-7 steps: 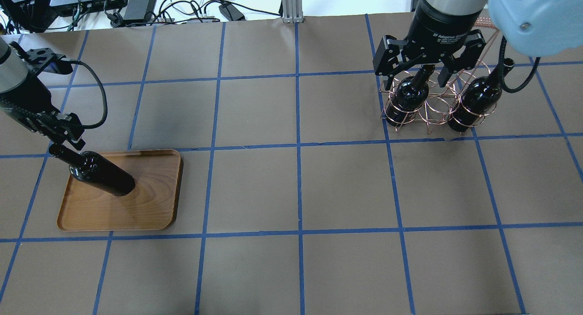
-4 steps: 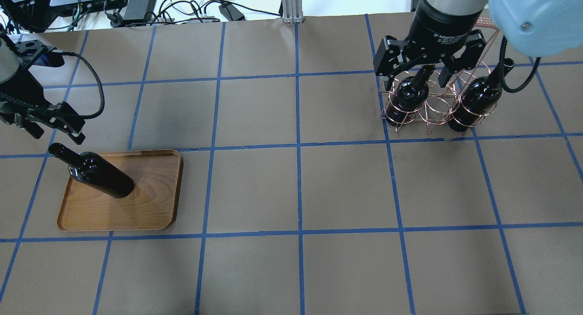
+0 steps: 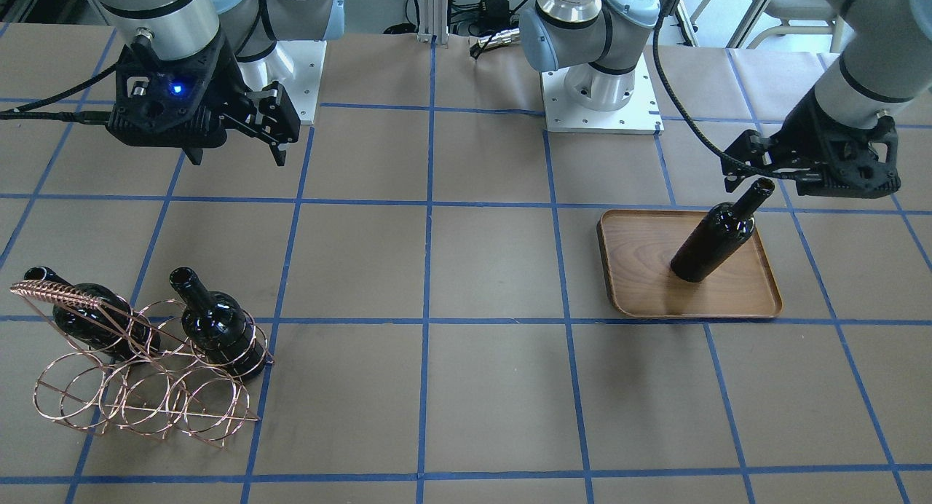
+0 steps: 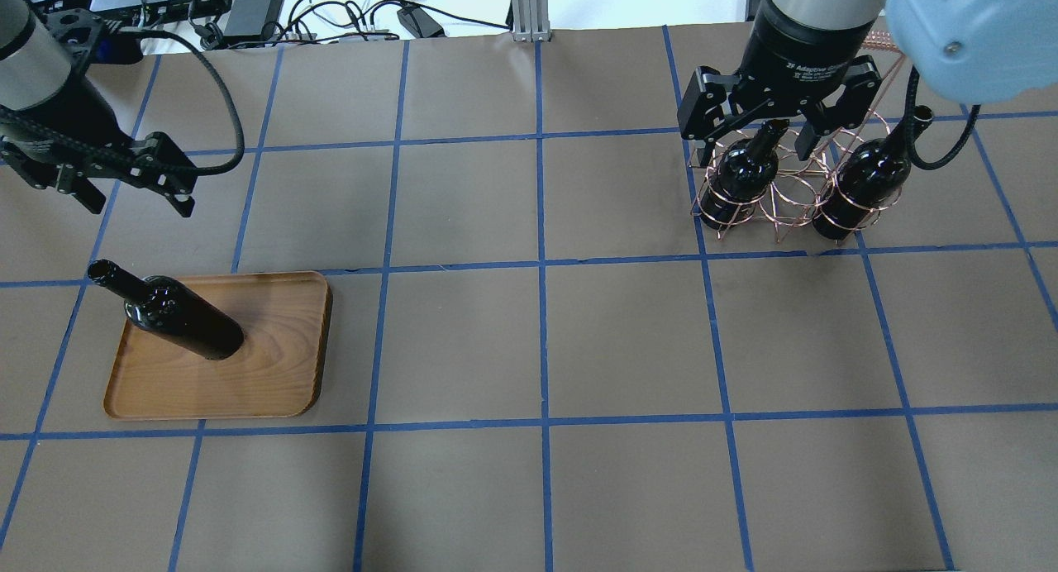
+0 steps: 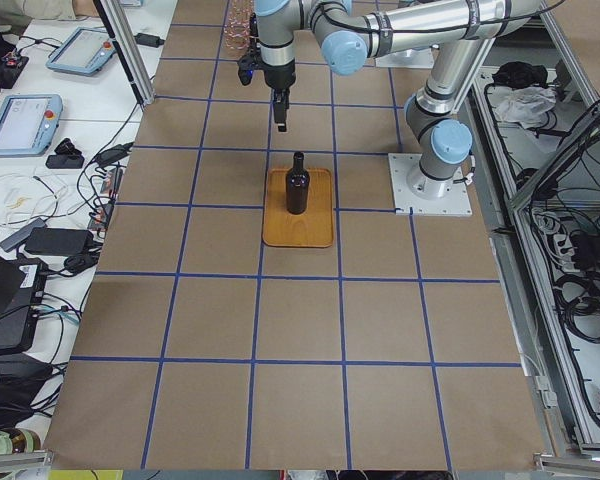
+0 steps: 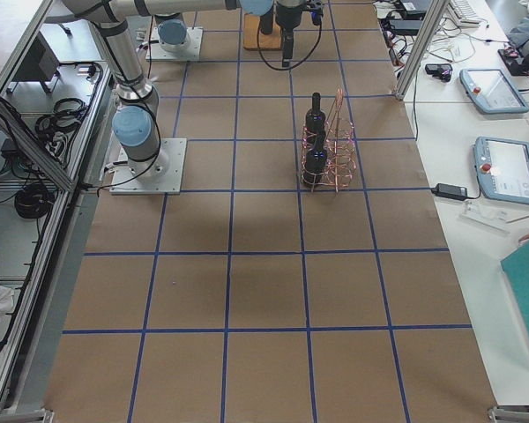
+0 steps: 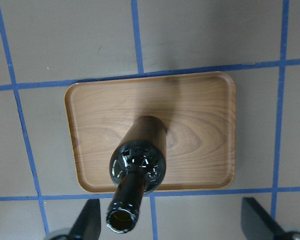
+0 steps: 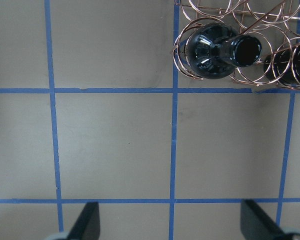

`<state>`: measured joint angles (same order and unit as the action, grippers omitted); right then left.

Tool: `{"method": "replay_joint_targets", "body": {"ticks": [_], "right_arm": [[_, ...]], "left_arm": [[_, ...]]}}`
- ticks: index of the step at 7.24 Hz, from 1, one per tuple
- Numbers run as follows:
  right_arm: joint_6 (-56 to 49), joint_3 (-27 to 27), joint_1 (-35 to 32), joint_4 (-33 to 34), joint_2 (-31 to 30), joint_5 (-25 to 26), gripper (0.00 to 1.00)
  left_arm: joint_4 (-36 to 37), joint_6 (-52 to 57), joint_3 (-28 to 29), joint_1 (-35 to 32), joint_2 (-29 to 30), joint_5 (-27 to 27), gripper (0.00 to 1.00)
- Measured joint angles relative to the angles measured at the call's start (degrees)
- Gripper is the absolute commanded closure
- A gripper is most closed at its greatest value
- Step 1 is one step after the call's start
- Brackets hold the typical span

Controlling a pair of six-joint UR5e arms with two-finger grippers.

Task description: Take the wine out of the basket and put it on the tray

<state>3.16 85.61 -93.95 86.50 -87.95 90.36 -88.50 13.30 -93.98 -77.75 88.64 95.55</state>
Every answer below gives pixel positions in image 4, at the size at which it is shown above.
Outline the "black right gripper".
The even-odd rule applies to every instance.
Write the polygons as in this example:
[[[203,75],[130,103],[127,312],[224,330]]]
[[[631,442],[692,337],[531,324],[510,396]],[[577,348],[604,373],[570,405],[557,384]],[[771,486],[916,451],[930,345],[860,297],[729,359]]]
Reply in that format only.
[[[677,119],[681,136],[694,139],[694,165],[710,165],[715,139],[756,121],[804,119],[798,160],[808,160],[825,136],[860,125],[883,84],[861,51],[883,4],[759,0],[736,71],[699,66],[685,89]]]

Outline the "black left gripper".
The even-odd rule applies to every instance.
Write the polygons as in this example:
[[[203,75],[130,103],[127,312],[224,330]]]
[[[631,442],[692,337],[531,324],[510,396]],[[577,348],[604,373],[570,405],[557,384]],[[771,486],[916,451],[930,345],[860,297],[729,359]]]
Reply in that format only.
[[[139,60],[136,38],[98,15],[2,10],[3,160],[31,187],[55,188],[92,214],[107,202],[94,180],[112,178],[164,196],[190,218],[197,166],[162,132],[129,135],[87,76],[92,64]]]

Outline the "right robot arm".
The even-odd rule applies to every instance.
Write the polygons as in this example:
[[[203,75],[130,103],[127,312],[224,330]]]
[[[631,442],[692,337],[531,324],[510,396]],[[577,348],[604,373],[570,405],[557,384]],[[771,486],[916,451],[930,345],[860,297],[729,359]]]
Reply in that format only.
[[[1013,100],[1056,82],[1057,0],[760,0],[730,75],[695,69],[677,111],[710,143],[762,119],[803,117],[801,159],[867,118],[883,78],[861,48],[879,16],[930,89],[949,102]]]

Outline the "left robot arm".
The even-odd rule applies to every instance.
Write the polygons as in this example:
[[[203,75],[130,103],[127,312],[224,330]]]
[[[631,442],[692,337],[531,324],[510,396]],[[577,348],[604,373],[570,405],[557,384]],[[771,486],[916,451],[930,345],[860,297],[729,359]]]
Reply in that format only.
[[[140,58],[98,15],[75,8],[42,16],[29,0],[2,0],[2,160],[30,187],[53,188],[93,214],[107,201],[94,180],[110,178],[159,193],[190,217],[196,177],[156,168],[186,168],[189,158],[159,132],[129,136],[87,78],[88,66],[111,42],[120,61]]]

